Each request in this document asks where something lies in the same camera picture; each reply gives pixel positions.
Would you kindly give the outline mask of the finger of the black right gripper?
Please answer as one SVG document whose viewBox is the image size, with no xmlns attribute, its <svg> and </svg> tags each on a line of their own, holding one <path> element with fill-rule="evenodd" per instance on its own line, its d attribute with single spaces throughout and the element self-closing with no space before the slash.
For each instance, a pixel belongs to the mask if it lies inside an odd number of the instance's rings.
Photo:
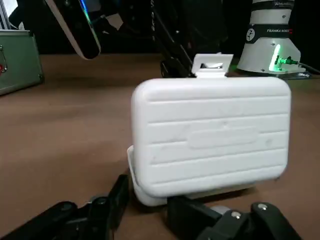
<svg viewBox="0 0 320 240">
<path fill-rule="evenodd" d="M 163 78 L 192 78 L 193 60 L 183 46 L 182 31 L 159 14 L 152 17 L 152 39 L 161 53 L 160 72 Z"/>
</svg>

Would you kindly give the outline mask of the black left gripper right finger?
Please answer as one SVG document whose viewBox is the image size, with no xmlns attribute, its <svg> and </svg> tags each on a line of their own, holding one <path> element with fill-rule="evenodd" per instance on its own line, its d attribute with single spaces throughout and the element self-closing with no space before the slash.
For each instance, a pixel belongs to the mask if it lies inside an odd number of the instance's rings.
<svg viewBox="0 0 320 240">
<path fill-rule="evenodd" d="M 268 202 L 254 202 L 249 212 L 241 212 L 176 196 L 167 200 L 166 222 L 180 240 L 301 239 L 283 213 Z"/>
</svg>

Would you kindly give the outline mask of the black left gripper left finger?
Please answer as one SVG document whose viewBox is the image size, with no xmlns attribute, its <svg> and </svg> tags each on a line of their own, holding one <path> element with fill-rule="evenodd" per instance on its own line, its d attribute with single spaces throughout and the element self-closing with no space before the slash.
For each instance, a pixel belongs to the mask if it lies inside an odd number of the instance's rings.
<svg viewBox="0 0 320 240">
<path fill-rule="evenodd" d="M 84 206 L 61 201 L 2 236 L 3 240 L 112 240 L 130 199 L 129 177 Z"/>
</svg>

